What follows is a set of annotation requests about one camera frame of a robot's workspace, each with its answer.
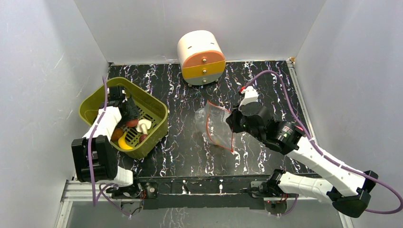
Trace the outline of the clear zip bag orange zipper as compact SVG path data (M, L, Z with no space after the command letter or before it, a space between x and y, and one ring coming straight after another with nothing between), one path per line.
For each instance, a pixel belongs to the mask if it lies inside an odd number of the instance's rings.
M233 153L233 132L226 119L230 111L207 101L194 115L197 132L206 143L219 146Z

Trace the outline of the peach toy fruit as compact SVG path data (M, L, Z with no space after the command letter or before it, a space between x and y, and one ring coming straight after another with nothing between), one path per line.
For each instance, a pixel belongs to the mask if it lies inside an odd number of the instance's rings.
M133 128L133 127L136 127L138 125L138 123L139 123L139 119L135 118L133 120L126 122L125 125L129 128Z

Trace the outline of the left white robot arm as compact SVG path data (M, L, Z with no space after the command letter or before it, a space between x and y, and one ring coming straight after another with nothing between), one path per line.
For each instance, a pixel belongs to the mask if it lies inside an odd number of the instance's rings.
M139 116L137 106L127 96L126 88L117 85L104 90L104 99L97 107L88 132L71 143L77 179L92 184L111 183L115 189L110 194L136 198L142 192L142 185L134 180L132 171L117 164L112 136L125 121Z

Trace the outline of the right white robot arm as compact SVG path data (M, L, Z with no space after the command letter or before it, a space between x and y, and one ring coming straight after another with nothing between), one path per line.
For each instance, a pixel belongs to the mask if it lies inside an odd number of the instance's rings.
M248 133L270 150L305 164L319 175L319 178L310 178L276 169L265 183L246 189L248 194L255 197L303 195L330 203L352 218L358 218L367 209L377 174L352 168L345 170L340 164L328 161L325 158L328 154L319 154L294 123L275 120L259 102L233 107L226 123L233 133Z

